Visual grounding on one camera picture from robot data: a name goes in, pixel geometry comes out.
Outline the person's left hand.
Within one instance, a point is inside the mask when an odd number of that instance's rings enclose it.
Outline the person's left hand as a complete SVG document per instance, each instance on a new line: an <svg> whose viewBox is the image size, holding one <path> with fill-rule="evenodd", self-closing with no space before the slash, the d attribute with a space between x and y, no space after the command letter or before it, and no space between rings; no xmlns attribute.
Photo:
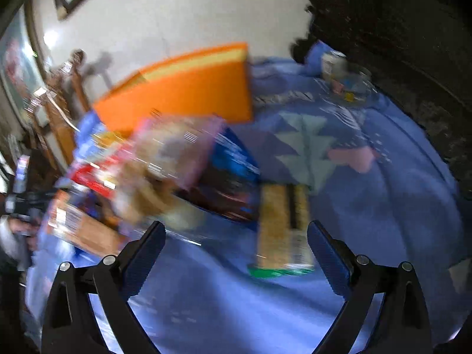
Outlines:
<svg viewBox="0 0 472 354"><path fill-rule="evenodd" d="M20 272L33 265L37 227L24 220L1 216L1 263Z"/></svg>

